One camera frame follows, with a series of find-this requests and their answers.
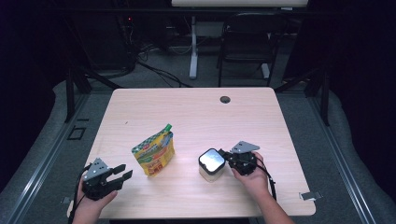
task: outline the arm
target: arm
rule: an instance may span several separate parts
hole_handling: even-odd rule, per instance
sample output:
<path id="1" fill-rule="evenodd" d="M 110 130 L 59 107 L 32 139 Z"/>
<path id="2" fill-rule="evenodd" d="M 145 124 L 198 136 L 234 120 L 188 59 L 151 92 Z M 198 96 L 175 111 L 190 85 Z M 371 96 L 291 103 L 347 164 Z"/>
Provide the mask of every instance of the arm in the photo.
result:
<path id="1" fill-rule="evenodd" d="M 73 220 L 74 224 L 93 224 L 96 223 L 102 209 L 117 196 L 117 191 L 107 194 L 103 199 L 98 201 L 91 200 L 84 197 L 84 192 L 82 192 L 82 179 L 79 181 L 78 186 L 78 200 L 76 203 L 80 202 L 75 213 Z"/>
<path id="2" fill-rule="evenodd" d="M 260 161 L 262 161 L 262 156 L 259 153 L 253 153 Z M 263 166 L 259 160 L 257 161 L 257 164 Z M 241 181 L 252 199 L 260 207 L 265 223 L 294 223 L 270 194 L 268 190 L 268 177 L 265 172 L 260 169 L 256 169 L 250 175 L 240 175 L 235 169 L 233 169 L 233 175 L 236 179 Z"/>

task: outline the person's right hand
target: person's right hand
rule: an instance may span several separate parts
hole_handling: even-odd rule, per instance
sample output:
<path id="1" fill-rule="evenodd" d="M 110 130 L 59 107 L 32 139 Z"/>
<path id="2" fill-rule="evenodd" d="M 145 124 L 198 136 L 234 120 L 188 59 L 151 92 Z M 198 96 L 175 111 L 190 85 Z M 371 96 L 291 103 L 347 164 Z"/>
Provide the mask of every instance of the person's right hand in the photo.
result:
<path id="1" fill-rule="evenodd" d="M 264 167 L 262 155 L 255 151 L 252 153 L 257 157 L 257 165 Z M 268 190 L 268 176 L 264 171 L 256 168 L 250 175 L 240 175 L 235 169 L 232 170 L 235 178 L 241 181 L 254 201 L 257 202 L 261 197 L 271 196 Z"/>

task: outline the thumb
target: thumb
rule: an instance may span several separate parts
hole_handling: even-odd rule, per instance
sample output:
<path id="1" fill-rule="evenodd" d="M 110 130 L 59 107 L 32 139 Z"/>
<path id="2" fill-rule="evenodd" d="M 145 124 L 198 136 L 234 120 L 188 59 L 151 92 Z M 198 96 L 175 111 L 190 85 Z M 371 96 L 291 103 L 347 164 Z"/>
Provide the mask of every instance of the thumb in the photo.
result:
<path id="1" fill-rule="evenodd" d="M 116 190 L 112 191 L 111 193 L 107 194 L 104 198 L 98 201 L 98 204 L 104 208 L 106 205 L 108 205 L 113 199 L 116 198 L 118 192 Z"/>

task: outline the colorful food package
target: colorful food package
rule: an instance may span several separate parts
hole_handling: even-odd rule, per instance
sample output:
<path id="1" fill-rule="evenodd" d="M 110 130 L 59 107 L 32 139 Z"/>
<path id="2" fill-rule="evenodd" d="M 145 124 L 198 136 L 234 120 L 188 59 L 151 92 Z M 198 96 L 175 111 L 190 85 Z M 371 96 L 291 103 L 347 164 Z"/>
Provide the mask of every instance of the colorful food package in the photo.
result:
<path id="1" fill-rule="evenodd" d="M 155 176 L 175 155 L 172 125 L 167 124 L 160 132 L 152 135 L 132 148 L 134 157 L 148 176 Z"/>

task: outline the person's left hand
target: person's left hand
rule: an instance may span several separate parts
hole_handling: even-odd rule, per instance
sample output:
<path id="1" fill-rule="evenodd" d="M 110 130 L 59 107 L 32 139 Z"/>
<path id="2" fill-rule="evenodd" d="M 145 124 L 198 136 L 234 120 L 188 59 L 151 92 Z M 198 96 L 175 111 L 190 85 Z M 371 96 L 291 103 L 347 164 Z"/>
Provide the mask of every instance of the person's left hand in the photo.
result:
<path id="1" fill-rule="evenodd" d="M 78 203 L 81 199 L 81 203 L 79 203 L 78 208 L 76 210 L 73 223 L 96 223 L 102 209 L 108 205 L 113 199 L 117 196 L 117 191 L 114 190 L 111 193 L 107 194 L 103 199 L 99 199 L 98 201 L 91 200 L 87 197 L 84 197 L 84 192 L 82 191 L 82 178 L 79 181 L 78 186 L 78 196 L 77 201 Z"/>

